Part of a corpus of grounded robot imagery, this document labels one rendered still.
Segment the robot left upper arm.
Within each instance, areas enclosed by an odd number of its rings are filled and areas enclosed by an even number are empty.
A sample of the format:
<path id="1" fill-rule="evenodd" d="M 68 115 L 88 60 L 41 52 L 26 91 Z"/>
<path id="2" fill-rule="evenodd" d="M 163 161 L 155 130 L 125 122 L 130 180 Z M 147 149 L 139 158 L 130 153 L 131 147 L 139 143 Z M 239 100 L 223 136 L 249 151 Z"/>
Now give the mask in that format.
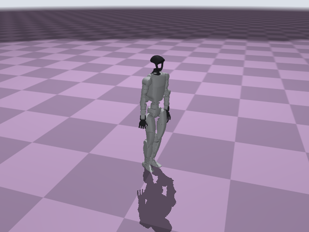
<path id="1" fill-rule="evenodd" d="M 165 84 L 165 92 L 164 92 L 164 95 L 165 96 L 168 96 L 171 91 L 168 89 L 168 86 L 169 86 L 169 74 L 168 73 L 164 73 L 166 75 L 166 84 Z"/>

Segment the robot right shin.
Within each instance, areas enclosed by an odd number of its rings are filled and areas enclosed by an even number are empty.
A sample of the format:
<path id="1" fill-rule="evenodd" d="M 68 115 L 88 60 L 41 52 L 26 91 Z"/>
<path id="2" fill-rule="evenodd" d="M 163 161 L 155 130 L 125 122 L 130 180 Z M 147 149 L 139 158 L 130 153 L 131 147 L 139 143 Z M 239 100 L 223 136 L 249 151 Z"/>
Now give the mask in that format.
<path id="1" fill-rule="evenodd" d="M 147 165 L 147 163 L 149 164 L 149 161 L 150 161 L 153 145 L 148 146 L 146 140 L 144 140 L 143 143 L 144 143 L 144 146 L 143 146 L 144 163 Z"/>

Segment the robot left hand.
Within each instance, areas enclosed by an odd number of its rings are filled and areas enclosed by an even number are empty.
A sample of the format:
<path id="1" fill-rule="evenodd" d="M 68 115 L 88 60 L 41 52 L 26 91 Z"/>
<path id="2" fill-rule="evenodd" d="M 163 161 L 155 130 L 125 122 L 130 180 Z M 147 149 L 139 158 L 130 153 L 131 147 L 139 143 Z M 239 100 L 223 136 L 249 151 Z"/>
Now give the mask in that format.
<path id="1" fill-rule="evenodd" d="M 170 114 L 169 114 L 169 106 L 168 106 L 168 110 L 166 110 L 166 112 L 167 112 L 167 123 L 168 123 L 168 121 L 169 121 L 169 119 L 171 119 L 171 117 L 170 117 Z"/>

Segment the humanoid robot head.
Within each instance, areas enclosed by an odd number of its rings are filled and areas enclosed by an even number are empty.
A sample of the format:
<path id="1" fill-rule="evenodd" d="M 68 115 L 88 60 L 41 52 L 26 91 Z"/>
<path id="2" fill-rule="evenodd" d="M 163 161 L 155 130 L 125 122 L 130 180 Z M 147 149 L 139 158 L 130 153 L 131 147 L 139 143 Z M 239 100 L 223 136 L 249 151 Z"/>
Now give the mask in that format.
<path id="1" fill-rule="evenodd" d="M 150 61 L 154 63 L 156 66 L 156 68 L 153 70 L 151 74 L 154 74 L 154 72 L 156 72 L 157 74 L 154 75 L 160 75 L 161 73 L 159 72 L 163 69 L 163 63 L 165 61 L 164 58 L 159 55 L 155 55 L 150 59 Z M 161 64 L 161 68 L 158 68 L 158 64 Z"/>

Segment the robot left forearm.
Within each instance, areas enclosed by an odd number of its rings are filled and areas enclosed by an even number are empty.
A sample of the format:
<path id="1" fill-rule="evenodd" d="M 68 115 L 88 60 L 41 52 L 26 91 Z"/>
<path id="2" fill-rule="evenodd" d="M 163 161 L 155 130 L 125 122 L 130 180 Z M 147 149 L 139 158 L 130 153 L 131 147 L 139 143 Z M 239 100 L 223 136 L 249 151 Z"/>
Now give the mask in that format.
<path id="1" fill-rule="evenodd" d="M 163 96 L 163 98 L 164 98 L 164 109 L 165 110 L 168 110 L 168 106 L 169 106 L 169 96 L 170 96 L 170 94 L 168 95 L 168 96 Z"/>

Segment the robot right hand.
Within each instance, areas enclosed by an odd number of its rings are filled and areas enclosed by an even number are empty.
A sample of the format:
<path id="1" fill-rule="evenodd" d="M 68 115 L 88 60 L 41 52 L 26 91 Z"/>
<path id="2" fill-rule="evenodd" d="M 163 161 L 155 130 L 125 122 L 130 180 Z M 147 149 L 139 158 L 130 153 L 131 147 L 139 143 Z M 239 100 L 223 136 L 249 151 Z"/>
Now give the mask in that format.
<path id="1" fill-rule="evenodd" d="M 140 115 L 141 116 L 141 115 Z M 146 123 L 146 115 L 145 115 L 145 119 L 141 119 L 140 118 L 140 122 L 139 122 L 139 128 L 146 128 L 146 125 L 148 126 L 148 124 Z M 141 126 L 141 127 L 140 127 Z"/>

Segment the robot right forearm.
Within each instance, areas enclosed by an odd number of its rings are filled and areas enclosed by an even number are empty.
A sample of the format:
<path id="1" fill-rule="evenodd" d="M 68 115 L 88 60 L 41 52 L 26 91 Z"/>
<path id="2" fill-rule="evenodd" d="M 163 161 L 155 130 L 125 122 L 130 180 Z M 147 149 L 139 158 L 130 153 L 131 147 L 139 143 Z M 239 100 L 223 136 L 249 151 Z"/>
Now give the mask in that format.
<path id="1" fill-rule="evenodd" d="M 141 97 L 141 100 L 140 100 L 140 118 L 141 119 L 145 119 L 145 114 L 146 114 L 146 106 L 147 104 L 145 103 L 145 98 L 144 97 Z"/>

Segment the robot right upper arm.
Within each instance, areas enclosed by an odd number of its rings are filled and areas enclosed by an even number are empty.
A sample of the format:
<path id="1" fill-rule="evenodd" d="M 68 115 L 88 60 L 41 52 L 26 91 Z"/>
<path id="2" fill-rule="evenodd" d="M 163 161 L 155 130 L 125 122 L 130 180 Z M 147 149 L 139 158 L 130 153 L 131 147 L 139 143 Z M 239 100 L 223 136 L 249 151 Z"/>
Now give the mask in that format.
<path id="1" fill-rule="evenodd" d="M 150 76 L 147 76 L 147 77 L 143 78 L 143 80 L 142 80 L 141 97 L 145 98 L 145 102 L 149 101 L 149 98 L 146 95 L 148 93 L 148 89 L 149 89 L 149 86 L 151 85 L 151 83 L 152 83 L 152 77 L 150 77 Z"/>

